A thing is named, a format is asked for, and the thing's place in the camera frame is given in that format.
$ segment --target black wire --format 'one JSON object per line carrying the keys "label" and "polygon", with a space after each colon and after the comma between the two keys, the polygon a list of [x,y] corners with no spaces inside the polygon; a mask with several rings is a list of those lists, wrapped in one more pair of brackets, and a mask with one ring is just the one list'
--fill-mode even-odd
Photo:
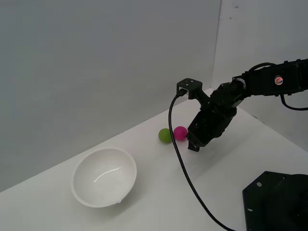
{"label": "black wire", "polygon": [[291,109],[291,110],[295,110],[295,111],[308,111],[308,107],[296,108],[296,107],[291,107],[291,106],[287,105],[287,103],[285,102],[285,99],[284,99],[284,95],[280,95],[280,98],[281,98],[282,104],[283,104],[285,107],[287,107],[287,108],[289,108],[289,109]]}
{"label": "black wire", "polygon": [[[261,67],[264,67],[264,66],[275,66],[276,64],[273,64],[273,63],[261,63],[261,64],[258,64],[258,65],[255,65],[253,66],[252,68],[249,69],[248,72],[252,72],[252,71],[255,71],[257,70],[258,68],[261,68]],[[289,105],[287,105],[287,103],[285,102],[285,99],[284,99],[284,95],[280,95],[280,98],[281,98],[281,103],[291,109],[291,110],[295,110],[295,111],[308,111],[308,107],[303,107],[303,108],[296,108],[296,107],[291,107]]]}
{"label": "black wire", "polygon": [[276,64],[273,64],[273,63],[261,63],[261,64],[255,65],[255,66],[253,66],[252,68],[250,68],[248,72],[255,71],[255,70],[259,69],[260,67],[264,67],[264,66],[275,66],[275,65],[276,65]]}
{"label": "black wire", "polygon": [[174,97],[174,99],[172,100],[171,102],[171,105],[170,105],[170,108],[169,108],[169,115],[168,115],[168,122],[169,122],[169,130],[170,130],[170,134],[171,134],[171,139],[172,139],[172,143],[173,143],[173,146],[174,146],[174,149],[175,149],[175,152],[177,153],[177,156],[178,156],[178,159],[179,159],[179,162],[180,162],[180,165],[182,167],[182,170],[183,170],[183,173],[186,177],[186,180],[189,184],[189,186],[191,187],[194,195],[197,197],[198,201],[200,202],[200,204],[202,205],[202,207],[204,208],[204,210],[207,212],[207,214],[222,228],[224,228],[225,230],[227,231],[235,231],[233,229],[230,229],[228,228],[227,226],[225,226],[224,224],[222,224],[219,220],[217,220],[213,214],[210,212],[210,210],[208,210],[208,208],[206,207],[206,205],[204,204],[204,202],[202,201],[201,197],[199,196],[198,192],[196,191],[196,189],[194,188],[194,185],[191,181],[191,179],[189,178],[188,176],[188,173],[186,171],[186,168],[185,168],[185,165],[184,165],[184,162],[182,160],[182,157],[180,155],[180,152],[179,152],[179,149],[178,149],[178,146],[177,146],[177,143],[174,139],[174,134],[173,134],[173,129],[172,129],[172,124],[171,124],[171,115],[172,115],[172,108],[174,106],[174,102],[177,100],[177,98],[179,97],[179,95],[176,95]]}

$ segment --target white wall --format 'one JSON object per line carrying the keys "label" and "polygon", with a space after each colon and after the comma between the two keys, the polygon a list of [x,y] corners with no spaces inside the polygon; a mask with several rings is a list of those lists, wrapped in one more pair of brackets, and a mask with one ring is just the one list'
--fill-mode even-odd
{"label": "white wall", "polygon": [[[262,63],[308,58],[306,0],[223,0],[212,87]],[[308,91],[286,96],[294,107],[308,106]],[[285,108],[280,97],[246,99],[241,108],[308,151],[308,112]]]}
{"label": "white wall", "polygon": [[1,0],[0,191],[166,110],[183,78],[209,87],[219,7]]}

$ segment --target pink ball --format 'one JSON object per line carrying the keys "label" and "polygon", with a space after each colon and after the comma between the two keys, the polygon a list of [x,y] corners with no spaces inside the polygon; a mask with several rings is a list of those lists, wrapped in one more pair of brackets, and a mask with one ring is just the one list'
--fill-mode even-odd
{"label": "pink ball", "polygon": [[187,129],[182,126],[176,127],[173,131],[174,138],[177,139],[178,141],[184,141],[187,133],[188,133]]}

